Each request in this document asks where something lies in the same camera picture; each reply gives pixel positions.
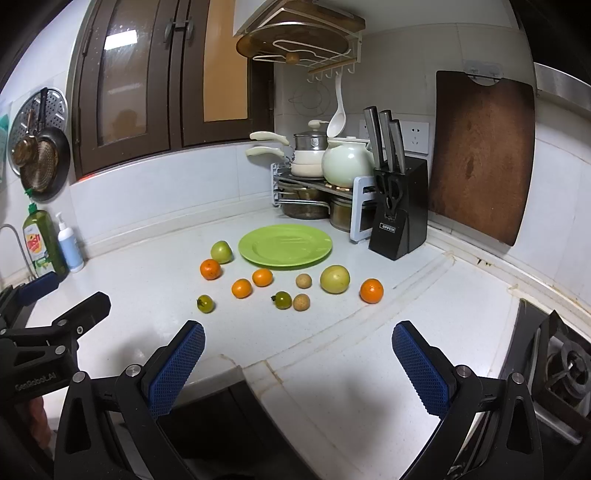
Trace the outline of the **small green tomato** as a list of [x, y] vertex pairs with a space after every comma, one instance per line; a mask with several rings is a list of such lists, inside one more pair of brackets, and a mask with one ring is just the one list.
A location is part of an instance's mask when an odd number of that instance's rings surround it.
[[291, 304], [293, 303], [293, 299], [291, 299], [290, 294], [286, 291], [279, 291], [274, 294], [271, 299], [273, 300], [274, 306], [280, 310], [287, 310], [290, 309]]
[[197, 298], [197, 309], [204, 314], [214, 311], [215, 303], [208, 295], [200, 295]]

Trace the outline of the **orange tangerine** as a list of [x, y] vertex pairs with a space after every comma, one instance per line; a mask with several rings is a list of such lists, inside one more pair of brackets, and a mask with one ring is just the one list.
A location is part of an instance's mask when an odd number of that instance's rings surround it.
[[245, 278], [240, 278], [231, 286], [231, 293], [236, 299], [245, 299], [252, 294], [252, 284]]
[[367, 279], [360, 286], [359, 295], [363, 302], [377, 304], [384, 296], [384, 286], [375, 278]]
[[252, 273], [252, 282], [260, 288], [270, 286], [273, 283], [273, 272], [266, 268], [260, 268]]
[[221, 276], [221, 264], [214, 259], [206, 259], [200, 264], [199, 272], [205, 280], [215, 280]]

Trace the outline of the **small green apple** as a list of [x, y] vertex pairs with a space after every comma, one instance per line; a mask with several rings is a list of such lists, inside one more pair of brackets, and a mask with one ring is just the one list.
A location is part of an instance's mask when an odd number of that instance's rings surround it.
[[219, 264], [226, 264], [233, 259], [232, 250], [226, 241], [217, 241], [211, 246], [211, 259]]

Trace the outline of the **large yellow-green pomelo fruit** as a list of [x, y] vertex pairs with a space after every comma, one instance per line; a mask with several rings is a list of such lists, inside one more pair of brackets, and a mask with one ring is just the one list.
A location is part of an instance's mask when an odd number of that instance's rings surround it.
[[351, 276], [346, 267], [332, 265], [322, 271], [320, 283], [322, 290], [329, 294], [342, 294], [349, 288]]

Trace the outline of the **tan longan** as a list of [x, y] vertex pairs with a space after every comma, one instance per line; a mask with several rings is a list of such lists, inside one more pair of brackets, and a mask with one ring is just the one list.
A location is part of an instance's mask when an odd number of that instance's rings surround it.
[[305, 273], [297, 275], [295, 283], [297, 284], [298, 288], [308, 289], [311, 287], [312, 284], [311, 276]]
[[294, 297], [293, 300], [294, 310], [297, 311], [306, 311], [311, 306], [311, 299], [308, 295], [305, 294], [298, 294]]

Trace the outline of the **black kitchen scissors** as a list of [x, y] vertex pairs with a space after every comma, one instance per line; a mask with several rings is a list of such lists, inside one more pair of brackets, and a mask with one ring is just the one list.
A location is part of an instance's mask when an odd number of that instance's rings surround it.
[[375, 177], [385, 218], [394, 222], [399, 214], [407, 214], [407, 177], [401, 173], [383, 170], [377, 170]]

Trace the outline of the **small copper strainer hanging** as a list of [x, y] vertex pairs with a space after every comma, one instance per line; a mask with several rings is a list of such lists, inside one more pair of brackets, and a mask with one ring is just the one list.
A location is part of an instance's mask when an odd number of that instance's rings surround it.
[[21, 169], [32, 164], [38, 157], [37, 138], [33, 132], [35, 112], [31, 109], [27, 115], [26, 135], [12, 149], [12, 160], [14, 165]]

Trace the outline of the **black knife block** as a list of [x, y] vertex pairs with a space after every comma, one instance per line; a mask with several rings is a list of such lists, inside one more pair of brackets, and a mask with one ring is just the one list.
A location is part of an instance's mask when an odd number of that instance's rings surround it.
[[406, 157], [408, 188], [408, 213], [399, 214], [394, 222], [384, 216], [383, 204], [379, 196], [370, 235], [370, 250], [398, 260], [420, 247], [427, 238], [428, 226], [428, 162], [425, 159]]

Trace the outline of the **green round plate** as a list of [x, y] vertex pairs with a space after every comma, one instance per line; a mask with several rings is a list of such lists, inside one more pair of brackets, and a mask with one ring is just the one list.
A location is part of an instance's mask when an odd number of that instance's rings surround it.
[[332, 238], [324, 231], [301, 224], [260, 227], [245, 234], [238, 252], [250, 263], [270, 268], [296, 268], [325, 259]]

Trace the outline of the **brown wooden cutting board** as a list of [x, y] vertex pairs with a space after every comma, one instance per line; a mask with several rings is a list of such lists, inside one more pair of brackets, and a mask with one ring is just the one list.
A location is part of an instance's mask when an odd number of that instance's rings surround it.
[[430, 210], [506, 245], [515, 244], [530, 189], [535, 146], [531, 85], [481, 85], [436, 73]]

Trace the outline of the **grey white pot rack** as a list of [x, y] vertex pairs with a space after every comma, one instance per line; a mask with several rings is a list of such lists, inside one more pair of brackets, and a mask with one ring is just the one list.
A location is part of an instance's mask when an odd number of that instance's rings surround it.
[[324, 178], [296, 177], [290, 173], [287, 163], [273, 163], [270, 166], [271, 203], [276, 208], [280, 208], [279, 202], [277, 202], [277, 184], [280, 181], [321, 190], [327, 195], [329, 206], [335, 196], [352, 200], [351, 231], [346, 232], [349, 234], [349, 240], [359, 243], [370, 238], [377, 210], [377, 192], [372, 176], [358, 177], [355, 179], [353, 187], [344, 188], [329, 184]]

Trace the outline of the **white ceramic kettle pot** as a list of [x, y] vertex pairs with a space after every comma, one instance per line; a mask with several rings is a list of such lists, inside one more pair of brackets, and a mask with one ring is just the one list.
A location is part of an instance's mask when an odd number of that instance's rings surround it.
[[322, 156], [322, 173], [329, 184], [351, 188], [355, 179], [374, 174], [375, 163], [369, 141], [353, 136], [329, 138]]

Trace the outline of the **white plastic ladle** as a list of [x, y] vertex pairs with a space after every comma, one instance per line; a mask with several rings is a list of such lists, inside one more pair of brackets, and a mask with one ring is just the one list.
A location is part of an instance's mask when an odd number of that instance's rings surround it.
[[337, 110], [329, 120], [327, 127], [327, 136], [329, 138], [337, 138], [346, 126], [346, 111], [344, 98], [342, 97], [342, 73], [335, 74], [335, 99], [337, 99]]

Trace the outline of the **dark brown window frame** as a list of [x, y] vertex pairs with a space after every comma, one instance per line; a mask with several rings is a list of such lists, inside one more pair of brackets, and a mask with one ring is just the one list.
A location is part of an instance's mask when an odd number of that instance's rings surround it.
[[71, 102], [76, 176], [273, 128], [273, 68], [238, 53], [235, 1], [93, 1]]

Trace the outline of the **white wall rack with boards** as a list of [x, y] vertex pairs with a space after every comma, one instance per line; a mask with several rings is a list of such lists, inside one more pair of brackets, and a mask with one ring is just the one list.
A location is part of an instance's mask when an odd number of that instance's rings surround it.
[[355, 72], [366, 20], [331, 1], [238, 1], [233, 30], [240, 55], [301, 67], [319, 81]]

